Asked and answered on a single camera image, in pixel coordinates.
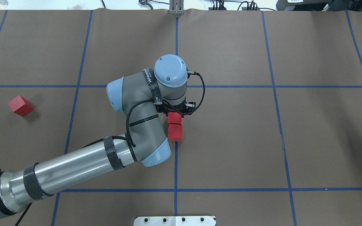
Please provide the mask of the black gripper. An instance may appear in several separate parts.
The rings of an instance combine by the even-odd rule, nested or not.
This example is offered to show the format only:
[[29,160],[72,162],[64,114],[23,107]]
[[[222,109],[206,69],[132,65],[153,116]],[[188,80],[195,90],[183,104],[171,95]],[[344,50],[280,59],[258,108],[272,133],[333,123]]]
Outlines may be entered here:
[[183,101],[179,105],[171,105],[168,101],[161,104],[155,104],[155,109],[158,113],[163,113],[168,117],[168,114],[173,112],[180,114],[181,117],[192,115],[196,110],[196,102]]

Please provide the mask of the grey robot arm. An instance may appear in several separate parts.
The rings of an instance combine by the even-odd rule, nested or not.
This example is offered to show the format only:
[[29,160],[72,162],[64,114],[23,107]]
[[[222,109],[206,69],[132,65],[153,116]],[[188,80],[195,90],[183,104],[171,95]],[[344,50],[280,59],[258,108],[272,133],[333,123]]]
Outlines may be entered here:
[[171,155],[158,114],[193,114],[200,104],[186,101],[187,80],[202,76],[187,69],[179,56],[161,56],[154,68],[108,83],[112,108],[126,116],[126,132],[19,171],[0,168],[0,219],[22,212],[76,184],[141,161],[154,166]]

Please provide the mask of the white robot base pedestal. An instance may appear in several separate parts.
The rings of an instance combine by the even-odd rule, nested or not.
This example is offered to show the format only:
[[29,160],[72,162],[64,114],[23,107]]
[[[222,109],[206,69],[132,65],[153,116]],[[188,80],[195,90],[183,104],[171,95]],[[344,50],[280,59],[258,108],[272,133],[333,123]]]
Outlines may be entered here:
[[144,216],[137,217],[134,226],[216,226],[215,216]]

